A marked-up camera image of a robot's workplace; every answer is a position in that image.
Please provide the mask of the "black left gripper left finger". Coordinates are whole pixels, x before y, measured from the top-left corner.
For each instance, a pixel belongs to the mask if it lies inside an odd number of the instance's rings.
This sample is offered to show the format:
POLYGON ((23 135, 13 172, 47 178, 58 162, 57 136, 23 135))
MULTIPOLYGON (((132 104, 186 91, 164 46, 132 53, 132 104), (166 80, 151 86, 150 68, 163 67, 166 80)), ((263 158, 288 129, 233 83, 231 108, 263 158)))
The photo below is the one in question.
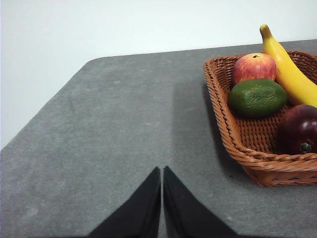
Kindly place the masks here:
POLYGON ((156 238, 160 211, 160 169, 155 167, 130 198, 89 233, 88 237, 156 238))

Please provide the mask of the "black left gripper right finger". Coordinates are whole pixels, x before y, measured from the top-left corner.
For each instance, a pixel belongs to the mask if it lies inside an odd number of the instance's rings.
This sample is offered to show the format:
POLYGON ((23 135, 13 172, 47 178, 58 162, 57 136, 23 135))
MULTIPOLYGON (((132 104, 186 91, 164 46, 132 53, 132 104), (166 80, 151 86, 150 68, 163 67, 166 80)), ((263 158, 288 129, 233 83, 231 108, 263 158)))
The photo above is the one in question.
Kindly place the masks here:
POLYGON ((178 238, 236 238, 237 233, 206 208, 166 166, 163 203, 169 235, 178 238))

